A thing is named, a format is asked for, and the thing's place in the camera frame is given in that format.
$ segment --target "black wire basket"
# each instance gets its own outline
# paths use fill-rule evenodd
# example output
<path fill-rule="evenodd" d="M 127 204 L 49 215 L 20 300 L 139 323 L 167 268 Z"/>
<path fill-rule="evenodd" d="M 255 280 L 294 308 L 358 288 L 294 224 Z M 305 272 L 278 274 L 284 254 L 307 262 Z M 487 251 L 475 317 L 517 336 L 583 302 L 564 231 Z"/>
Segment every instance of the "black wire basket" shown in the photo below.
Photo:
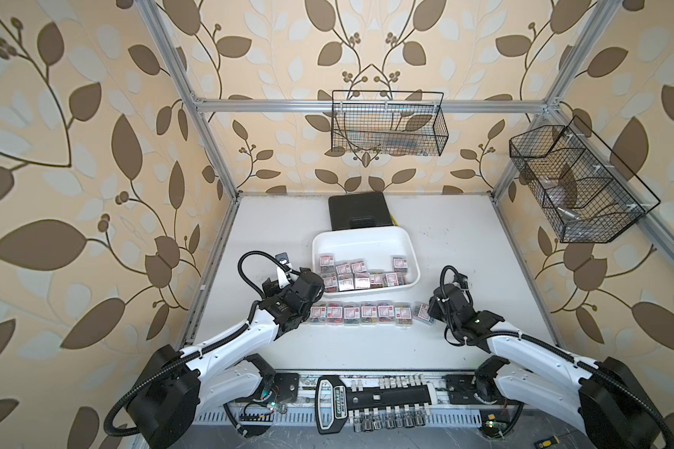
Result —
<path fill-rule="evenodd" d="M 355 155 L 441 156 L 449 137 L 443 97 L 441 92 L 332 91 L 332 148 Z"/>
<path fill-rule="evenodd" d="M 587 137 L 608 149 L 609 162 L 592 152 Z M 567 126 L 540 126 L 512 137 L 510 157 L 561 243 L 611 242 L 661 202 L 577 116 Z M 637 198 L 637 189 L 649 199 Z"/>

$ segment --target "white tabletop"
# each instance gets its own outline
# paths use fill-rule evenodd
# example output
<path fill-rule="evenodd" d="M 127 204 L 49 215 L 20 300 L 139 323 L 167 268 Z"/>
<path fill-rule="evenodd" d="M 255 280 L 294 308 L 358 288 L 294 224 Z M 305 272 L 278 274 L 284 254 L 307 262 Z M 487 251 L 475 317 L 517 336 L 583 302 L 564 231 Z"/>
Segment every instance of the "white tabletop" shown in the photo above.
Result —
<path fill-rule="evenodd" d="M 428 302 L 443 266 L 466 274 L 476 310 L 490 310 L 532 336 L 553 342 L 489 198 L 482 195 L 386 195 L 389 211 L 410 235 L 421 269 L 419 283 L 401 292 L 345 301 Z M 244 253 L 287 252 L 292 265 L 311 266 L 312 240 L 331 230 L 326 196 L 244 197 L 215 277 L 195 341 L 244 320 L 257 294 L 237 274 Z M 250 256 L 245 274 L 257 285 L 276 279 L 274 265 Z M 487 357 L 475 347 L 453 347 L 444 324 L 302 324 L 258 352 L 275 369 L 475 369 Z"/>

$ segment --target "wire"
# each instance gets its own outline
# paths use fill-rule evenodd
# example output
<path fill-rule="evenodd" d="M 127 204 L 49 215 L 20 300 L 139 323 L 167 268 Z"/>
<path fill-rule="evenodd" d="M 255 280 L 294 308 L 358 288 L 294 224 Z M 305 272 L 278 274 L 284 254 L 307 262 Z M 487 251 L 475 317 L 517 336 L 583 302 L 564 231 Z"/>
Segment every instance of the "wire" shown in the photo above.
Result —
<path fill-rule="evenodd" d="M 249 278 L 245 275 L 245 273 L 242 271 L 242 262 L 244 262 L 244 259 L 247 259 L 247 257 L 252 256 L 252 255 L 258 255 L 258 256 L 263 256 L 266 259 L 269 259 L 273 264 L 277 265 L 282 271 L 285 273 L 293 273 L 299 275 L 299 272 L 296 272 L 295 270 L 289 268 L 287 265 L 282 265 L 279 263 L 279 261 L 275 258 L 270 256 L 268 253 L 264 251 L 249 251 L 246 252 L 245 254 L 240 257 L 240 259 L 237 261 L 237 273 L 240 275 L 242 280 L 247 283 L 252 289 L 259 294 L 259 297 L 262 299 L 265 299 L 264 292 L 255 285 Z"/>
<path fill-rule="evenodd" d="M 238 330 L 234 331 L 232 334 L 229 336 L 226 336 L 222 338 L 221 340 L 216 341 L 215 343 L 212 343 L 211 345 L 207 345 L 204 348 L 202 348 L 200 351 L 195 351 L 191 354 L 188 354 L 184 357 L 181 357 L 179 360 L 172 362 L 171 364 L 165 366 L 163 369 L 161 369 L 159 372 L 153 374 L 150 376 L 148 379 L 144 380 L 141 384 L 138 384 L 135 387 L 132 387 L 130 391 L 128 391 L 123 397 L 121 397 L 115 405 L 110 409 L 110 411 L 105 415 L 105 419 L 103 421 L 103 430 L 105 433 L 111 437 L 128 437 L 128 436 L 133 436 L 137 435 L 140 433 L 140 430 L 135 427 L 130 427 L 129 429 L 118 429 L 115 427 L 114 420 L 117 414 L 120 412 L 120 410 L 123 407 L 126 407 L 127 404 L 129 404 L 136 396 L 137 394 L 152 384 L 152 382 L 155 382 L 157 380 L 163 379 L 170 375 L 171 373 L 176 372 L 179 368 L 182 368 L 184 365 L 187 363 L 195 360 L 196 358 L 202 357 L 203 355 L 214 351 L 215 349 L 219 348 L 220 346 L 226 345 L 227 343 L 233 341 L 235 338 L 239 337 L 242 335 L 246 330 L 249 329 L 250 325 L 252 324 L 252 319 L 254 318 L 254 314 L 257 310 L 257 305 L 259 304 L 259 301 L 255 301 L 252 303 L 252 307 L 250 308 L 249 315 L 247 315 L 247 322 L 242 325 L 241 328 Z"/>
<path fill-rule="evenodd" d="M 664 417 L 662 417 L 661 413 L 659 413 L 658 410 L 652 408 L 649 404 L 647 404 L 644 400 L 642 400 L 640 397 L 638 397 L 636 394 L 632 393 L 629 391 L 629 389 L 624 386 L 621 382 L 618 382 L 614 379 L 611 378 L 608 374 L 605 374 L 598 369 L 594 368 L 593 366 L 589 364 L 585 364 L 583 361 L 575 361 L 574 356 L 571 354 L 566 353 L 565 351 L 562 351 L 559 348 L 556 348 L 554 346 L 551 346 L 548 343 L 545 343 L 541 341 L 539 338 L 528 336 L 526 334 L 521 334 L 517 331 L 514 330 L 495 330 L 494 332 L 485 334 L 483 336 L 476 337 L 472 340 L 470 340 L 467 344 L 469 346 L 475 346 L 478 343 L 481 343 L 482 341 L 485 341 L 488 338 L 493 338 L 493 337 L 500 337 L 500 336 L 506 336 L 506 337 L 517 337 L 521 338 L 522 340 L 529 341 L 530 343 L 533 343 L 537 346 L 540 346 L 541 348 L 545 348 L 548 351 L 553 352 L 556 355 L 559 355 L 562 357 L 564 360 L 568 361 L 571 364 L 575 364 L 579 368 L 584 369 L 585 371 L 591 373 L 593 376 L 598 377 L 599 379 L 602 380 L 602 382 L 608 383 L 610 386 L 614 387 L 616 390 L 619 390 L 622 394 L 625 396 L 629 397 L 629 399 L 633 400 L 639 407 L 644 409 L 645 412 L 647 412 L 647 415 L 650 416 L 651 419 L 656 422 L 657 427 L 659 427 L 659 430 L 662 433 L 662 436 L 664 436 L 664 441 L 666 442 L 664 449 L 674 449 L 674 434 L 672 433 L 671 429 L 669 426 L 666 424 L 666 421 L 664 420 Z"/>

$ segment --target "white plastic bin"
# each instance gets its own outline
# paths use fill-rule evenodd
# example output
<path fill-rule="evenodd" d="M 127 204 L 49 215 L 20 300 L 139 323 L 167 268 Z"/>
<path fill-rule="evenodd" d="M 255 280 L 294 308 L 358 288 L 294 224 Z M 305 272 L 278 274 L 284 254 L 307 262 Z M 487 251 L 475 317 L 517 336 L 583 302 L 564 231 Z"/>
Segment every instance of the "white plastic bin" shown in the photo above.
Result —
<path fill-rule="evenodd" d="M 392 271 L 393 256 L 406 256 L 409 264 L 404 285 L 347 292 L 325 292 L 325 297 L 339 298 L 392 292 L 410 288 L 420 280 L 420 267 L 417 264 L 417 256 L 410 236 L 398 226 L 323 232 L 312 241 L 312 266 L 316 273 L 319 273 L 321 254 L 334 254 L 335 262 L 364 259 L 368 270 L 382 270 L 383 272 Z"/>

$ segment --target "wallpaper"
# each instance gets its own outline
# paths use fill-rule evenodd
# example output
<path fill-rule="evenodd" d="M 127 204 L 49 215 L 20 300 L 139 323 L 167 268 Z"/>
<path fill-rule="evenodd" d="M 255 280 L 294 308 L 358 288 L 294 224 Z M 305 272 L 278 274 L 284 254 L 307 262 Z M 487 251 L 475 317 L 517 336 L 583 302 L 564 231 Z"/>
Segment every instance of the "wallpaper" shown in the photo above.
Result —
<path fill-rule="evenodd" d="M 538 100 L 590 0 L 158 0 L 197 96 L 440 91 Z"/>
<path fill-rule="evenodd" d="M 235 186 L 259 193 L 484 193 L 509 159 L 524 114 L 447 113 L 440 157 L 331 146 L 324 114 L 215 113 L 208 119 Z"/>
<path fill-rule="evenodd" d="M 126 6 L 0 1 L 0 448 L 120 443 L 228 206 Z"/>
<path fill-rule="evenodd" d="M 562 107 L 656 191 L 663 204 L 655 213 L 674 228 L 674 1 L 667 4 L 624 1 Z M 567 349 L 626 363 L 674 431 L 671 265 L 636 226 L 610 244 L 557 243 L 520 180 L 500 204 Z"/>

